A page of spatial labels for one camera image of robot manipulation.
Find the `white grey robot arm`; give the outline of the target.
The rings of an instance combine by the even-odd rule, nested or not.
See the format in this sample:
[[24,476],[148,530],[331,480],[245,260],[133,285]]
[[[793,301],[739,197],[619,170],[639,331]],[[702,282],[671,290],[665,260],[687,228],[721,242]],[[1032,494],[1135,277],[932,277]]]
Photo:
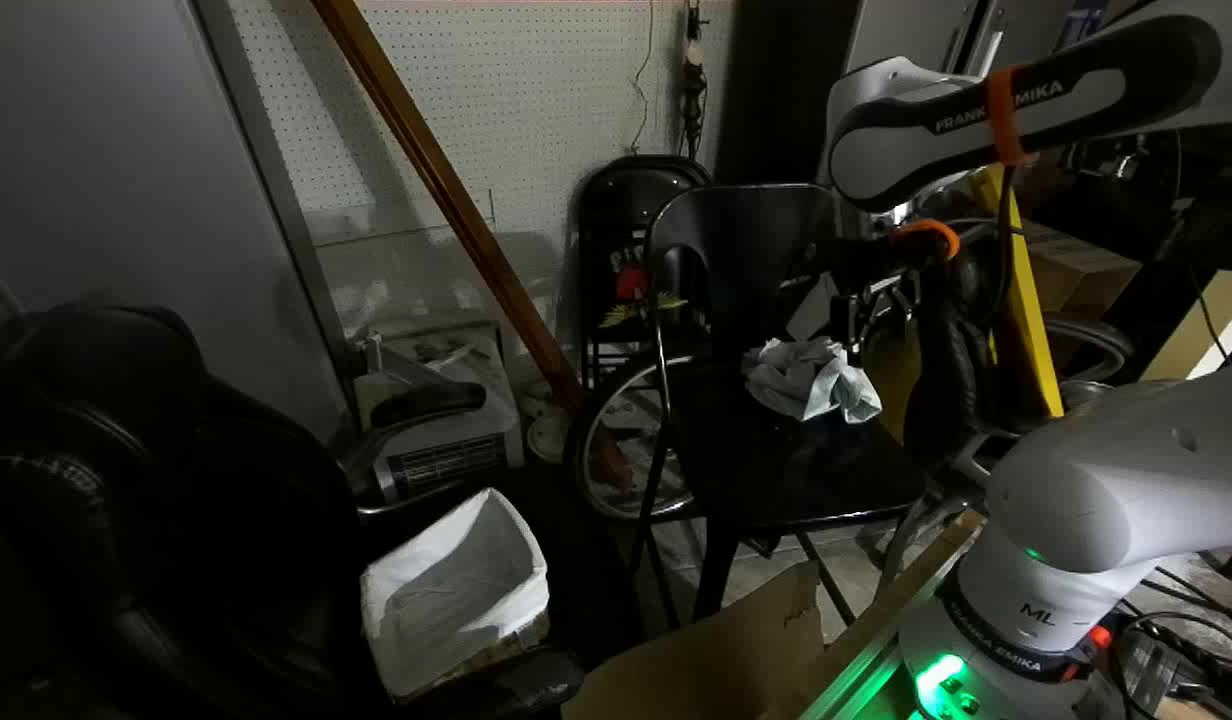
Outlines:
[[[1232,0],[1150,0],[1120,24],[982,80],[906,55],[830,101],[830,184],[884,213],[1029,151],[1232,126]],[[1232,548],[1232,365],[1115,390],[1021,437],[987,476],[987,530],[899,627],[929,720],[1077,720],[1081,648],[1166,556]]]

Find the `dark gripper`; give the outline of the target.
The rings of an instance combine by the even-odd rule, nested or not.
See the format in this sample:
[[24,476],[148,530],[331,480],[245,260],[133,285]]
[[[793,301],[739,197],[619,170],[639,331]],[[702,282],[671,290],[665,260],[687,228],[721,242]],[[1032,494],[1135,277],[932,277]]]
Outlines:
[[872,242],[842,242],[834,250],[834,282],[842,290],[842,337],[853,351],[893,311],[920,303],[920,277],[965,251],[965,237],[946,220],[913,220]]

